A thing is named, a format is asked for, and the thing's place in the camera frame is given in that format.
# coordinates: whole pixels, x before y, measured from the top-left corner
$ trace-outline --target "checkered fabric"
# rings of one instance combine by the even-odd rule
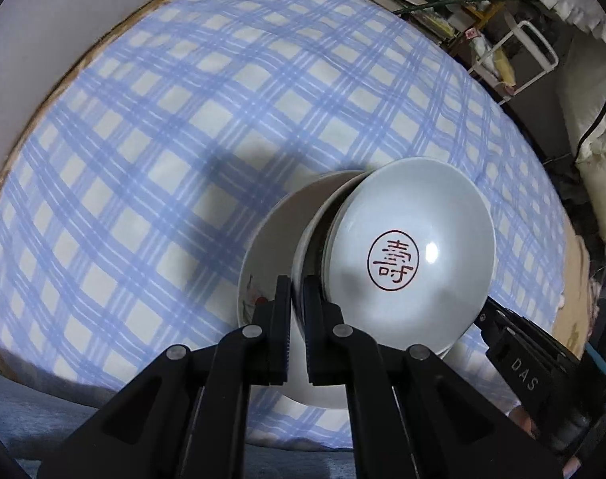
[[[164,348],[236,327],[259,224],[315,176],[424,155],[495,223],[491,294],[550,329],[563,211],[511,120],[460,65],[366,0],[174,0],[56,100],[0,195],[0,351],[27,384],[99,404]],[[513,403],[475,328],[450,363]],[[347,412],[266,388],[249,441],[351,446]]]

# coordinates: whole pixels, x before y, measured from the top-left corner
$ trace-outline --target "bed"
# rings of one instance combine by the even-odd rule
[[[486,198],[491,296],[580,355],[588,256],[531,148],[465,70],[366,0],[154,0],[85,55],[0,176],[0,368],[101,405],[171,344],[236,327],[254,229],[320,174],[406,156]],[[515,398],[470,328],[448,363]],[[249,443],[349,448],[347,412],[257,390]]]

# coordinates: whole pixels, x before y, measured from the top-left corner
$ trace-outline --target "red circle emblem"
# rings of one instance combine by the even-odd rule
[[[402,230],[388,230],[378,236],[367,254],[367,272],[376,286],[396,292],[416,276],[420,254],[416,243]]]

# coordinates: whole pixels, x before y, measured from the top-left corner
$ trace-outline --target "white bowl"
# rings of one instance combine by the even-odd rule
[[[480,313],[494,257],[473,182],[438,160],[399,160],[343,203],[327,237],[324,294],[379,344],[442,354]]]
[[[289,275],[298,240],[325,201],[336,189],[361,171],[339,171],[291,193],[269,212],[254,230],[241,265],[238,280],[237,320],[250,323],[254,301],[259,296],[272,300],[279,275]]]
[[[283,198],[257,227],[243,259],[238,281],[239,326],[250,323],[258,297],[263,296],[267,300],[274,298],[276,279],[291,271],[301,234],[318,209],[344,183],[361,173],[350,170],[321,176]],[[347,406],[345,387],[314,387],[309,383],[305,341],[294,314],[291,315],[289,337],[288,381],[277,389],[303,405],[324,408]]]
[[[350,193],[361,183],[370,173],[358,171],[356,174],[342,186],[340,186],[332,196],[327,198],[323,205],[316,211],[314,217],[305,227],[296,247],[294,259],[292,261],[291,279],[292,279],[292,303],[294,312],[298,319],[299,327],[302,318],[302,284],[307,275],[317,273],[320,267],[317,259],[323,256],[323,246],[325,236],[329,232],[330,225],[336,215],[340,205],[345,201]]]

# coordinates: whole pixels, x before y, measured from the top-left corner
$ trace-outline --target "white wall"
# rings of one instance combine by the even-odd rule
[[[150,0],[4,0],[0,6],[0,171],[24,126],[97,40]]]

